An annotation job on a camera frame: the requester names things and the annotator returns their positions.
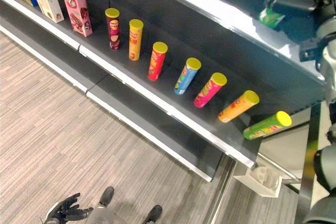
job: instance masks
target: yellow lid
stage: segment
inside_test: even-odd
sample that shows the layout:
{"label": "yellow lid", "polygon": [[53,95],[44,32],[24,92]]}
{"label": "yellow lid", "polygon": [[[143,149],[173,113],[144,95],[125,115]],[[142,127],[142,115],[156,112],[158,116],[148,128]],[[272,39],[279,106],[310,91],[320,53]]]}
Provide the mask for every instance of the yellow lid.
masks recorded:
{"label": "yellow lid", "polygon": [[136,29],[142,29],[143,28],[143,22],[139,19],[131,19],[130,26]]}
{"label": "yellow lid", "polygon": [[186,64],[193,70],[198,70],[202,66],[201,62],[196,58],[188,58]]}
{"label": "yellow lid", "polygon": [[160,54],[165,54],[168,51],[168,46],[164,42],[157,41],[153,44],[153,49]]}
{"label": "yellow lid", "polygon": [[117,9],[115,8],[107,8],[105,10],[105,15],[109,18],[118,18],[120,13]]}
{"label": "yellow lid", "polygon": [[244,92],[244,97],[252,104],[257,104],[260,101],[259,96],[252,90],[246,90]]}
{"label": "yellow lid", "polygon": [[211,79],[219,86],[224,86],[227,83],[227,78],[222,73],[213,73]]}
{"label": "yellow lid", "polygon": [[292,118],[285,111],[278,111],[276,117],[278,122],[283,126],[290,126],[292,124]]}

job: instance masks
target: white shelf edge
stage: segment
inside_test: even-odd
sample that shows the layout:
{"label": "white shelf edge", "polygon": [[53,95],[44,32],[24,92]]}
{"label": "white shelf edge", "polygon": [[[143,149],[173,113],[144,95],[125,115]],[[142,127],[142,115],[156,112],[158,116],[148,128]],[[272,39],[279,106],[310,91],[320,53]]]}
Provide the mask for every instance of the white shelf edge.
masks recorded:
{"label": "white shelf edge", "polygon": [[233,158],[237,159],[247,167],[251,168],[254,165],[254,162],[244,156],[239,151],[235,150],[232,146],[226,144],[224,141],[222,141],[219,137],[212,134],[210,131],[181,113],[178,109],[171,106],[169,103],[165,102],[161,98],[159,98],[157,95],[146,89],[144,86],[140,85],[133,79],[131,79],[129,76],[127,76],[125,73],[121,72],[119,69],[117,69],[115,66],[109,64],[107,61],[103,60],[101,57],[96,55],[94,52],[86,48],[85,46],[81,45],[79,47],[79,52],[83,54],[85,57],[91,59],[96,64],[101,66],[103,69],[105,69],[107,72],[112,74],[113,76],[117,77],[119,80],[122,81],[122,83],[129,85],[132,87],[135,91],[142,94],[143,96],[150,99],[152,102],[154,102],[157,106],[162,108],[168,115],[173,116],[174,118],[178,119],[180,122],[184,123],[191,129],[197,129],[197,133],[203,136],[204,138],[208,139],[211,143],[213,143],[215,146],[220,148],[223,152],[225,152],[226,155],[232,156]]}
{"label": "white shelf edge", "polygon": [[87,92],[87,97],[98,103],[100,106],[102,106],[104,109],[108,110],[111,112],[113,115],[115,115],[117,118],[119,118],[121,121],[124,123],[128,124],[130,127],[135,129],[137,132],[145,136],[148,140],[150,140],[152,143],[157,145],[159,148],[170,154],[172,157],[174,157],[176,160],[181,162],[183,165],[188,167],[190,170],[201,176],[203,179],[206,181],[210,182],[212,178],[208,176],[206,173],[198,169],[196,166],[191,164],[189,161],[187,161],[185,158],[180,156],[178,153],[174,152],[172,149],[170,149],[168,146],[163,144],[160,140],[158,140],[155,136],[151,135],[149,132],[145,131],[142,127],[138,126],[136,123],[133,121],[129,120],[127,117],[125,117],[122,113],[119,111],[115,110],[113,107],[108,105],[106,102],[102,101],[99,99],[97,96],[95,96],[93,93],[90,91]]}
{"label": "white shelf edge", "polygon": [[80,82],[78,82],[76,79],[71,77],[69,74],[67,74],[65,71],[60,69],[57,65],[52,63],[50,60],[45,58],[43,55],[41,55],[39,52],[37,52],[34,48],[32,48],[30,45],[26,44],[23,42],[20,38],[16,37],[14,34],[12,34],[10,31],[8,31],[6,28],[0,25],[0,31],[2,31],[4,34],[6,34],[9,38],[17,42],[20,46],[25,48],[27,51],[29,51],[31,54],[33,54],[36,58],[38,58],[40,61],[42,61],[44,64],[52,68],[52,70],[56,71],[59,73],[61,76],[63,76],[65,79],[70,81],[72,85],[75,87],[79,88],[81,91],[84,93],[87,92],[87,88],[82,85]]}
{"label": "white shelf edge", "polygon": [[43,26],[46,30],[48,30],[49,32],[54,34],[56,37],[58,37],[60,40],[70,45],[75,50],[78,50],[80,43],[70,38],[67,34],[63,33],[61,30],[56,28],[54,25],[50,24],[48,21],[36,15],[34,12],[29,10],[25,6],[21,5],[20,3],[16,2],[15,0],[3,0],[3,1],[6,2],[8,5],[10,5],[11,7],[17,9],[19,12],[21,12],[22,14],[24,14],[31,20]]}

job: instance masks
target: green chip can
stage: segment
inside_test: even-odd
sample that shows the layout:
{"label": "green chip can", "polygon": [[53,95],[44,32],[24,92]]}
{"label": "green chip can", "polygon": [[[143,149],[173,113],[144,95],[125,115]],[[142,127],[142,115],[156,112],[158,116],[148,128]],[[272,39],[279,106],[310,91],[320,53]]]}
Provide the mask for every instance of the green chip can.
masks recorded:
{"label": "green chip can", "polygon": [[247,140],[253,140],[269,133],[275,132],[283,127],[292,124],[290,115],[284,111],[278,111],[273,116],[256,123],[243,131],[243,136]]}

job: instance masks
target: blue chip can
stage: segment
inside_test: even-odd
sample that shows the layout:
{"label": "blue chip can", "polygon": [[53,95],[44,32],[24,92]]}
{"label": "blue chip can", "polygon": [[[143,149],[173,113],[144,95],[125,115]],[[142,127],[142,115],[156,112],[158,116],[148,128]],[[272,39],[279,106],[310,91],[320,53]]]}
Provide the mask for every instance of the blue chip can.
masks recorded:
{"label": "blue chip can", "polygon": [[201,62],[196,58],[188,58],[182,73],[174,87],[176,94],[183,94],[193,80],[197,71],[201,68]]}

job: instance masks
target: orange chip can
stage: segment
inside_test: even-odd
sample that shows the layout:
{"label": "orange chip can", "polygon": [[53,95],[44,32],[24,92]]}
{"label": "orange chip can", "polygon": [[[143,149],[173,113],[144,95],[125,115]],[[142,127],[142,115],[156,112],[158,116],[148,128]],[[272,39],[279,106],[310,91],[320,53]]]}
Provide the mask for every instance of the orange chip can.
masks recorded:
{"label": "orange chip can", "polygon": [[151,81],[158,80],[167,51],[168,46],[165,43],[158,41],[153,44],[151,63],[148,70],[148,79]]}
{"label": "orange chip can", "polygon": [[130,50],[129,58],[138,60],[140,56],[141,38],[142,38],[143,22],[139,19],[130,21]]}
{"label": "orange chip can", "polygon": [[239,98],[233,101],[230,106],[219,113],[218,118],[223,123],[227,123],[257,103],[259,103],[259,96],[254,91],[247,90]]}

